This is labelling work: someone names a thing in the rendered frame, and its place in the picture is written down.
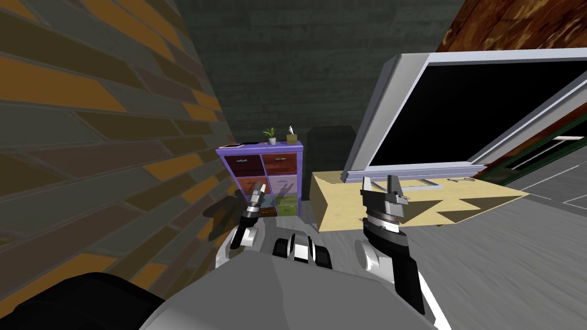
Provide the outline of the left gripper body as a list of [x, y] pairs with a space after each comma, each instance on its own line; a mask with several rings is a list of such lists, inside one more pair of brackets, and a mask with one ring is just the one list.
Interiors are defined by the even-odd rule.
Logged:
[[249, 198], [248, 206], [249, 207], [260, 207], [263, 203], [264, 195], [265, 195], [266, 184], [262, 181], [256, 182], [254, 185], [253, 191], [251, 193], [251, 197]]

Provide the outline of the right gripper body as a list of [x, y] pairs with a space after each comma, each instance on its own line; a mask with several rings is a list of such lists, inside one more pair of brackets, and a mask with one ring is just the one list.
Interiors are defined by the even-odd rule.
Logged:
[[386, 215], [403, 215], [403, 206], [408, 205], [409, 198], [396, 193], [361, 190], [362, 203], [368, 212]]

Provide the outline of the tan wooden table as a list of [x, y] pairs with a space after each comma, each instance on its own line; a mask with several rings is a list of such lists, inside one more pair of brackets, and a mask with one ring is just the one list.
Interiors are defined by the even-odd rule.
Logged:
[[[366, 216], [360, 194], [362, 183], [344, 183], [341, 176], [341, 171], [312, 174], [310, 202], [319, 232], [362, 228]], [[459, 223], [527, 195], [466, 178], [402, 180], [400, 185], [409, 199], [401, 219], [403, 227]]]

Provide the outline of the purple drawer cabinet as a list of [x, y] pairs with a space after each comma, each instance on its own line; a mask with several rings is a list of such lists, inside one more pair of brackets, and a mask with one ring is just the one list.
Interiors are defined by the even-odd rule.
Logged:
[[256, 183], [265, 185], [262, 217], [299, 216], [304, 147], [291, 127], [286, 141], [277, 140], [273, 127], [263, 134], [265, 141], [225, 145], [216, 153], [245, 199], [251, 198]]

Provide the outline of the grey framed black television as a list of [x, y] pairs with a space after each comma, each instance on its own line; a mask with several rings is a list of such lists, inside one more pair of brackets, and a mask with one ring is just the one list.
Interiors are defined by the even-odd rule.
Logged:
[[341, 180], [473, 176], [587, 102], [587, 48], [398, 54]]

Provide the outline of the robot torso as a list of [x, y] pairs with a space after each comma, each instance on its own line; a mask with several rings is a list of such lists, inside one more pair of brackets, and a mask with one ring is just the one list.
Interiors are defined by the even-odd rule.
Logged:
[[289, 258], [245, 251], [167, 299], [140, 330], [451, 330], [413, 260], [357, 242], [372, 278], [318, 266], [322, 251], [282, 239]]

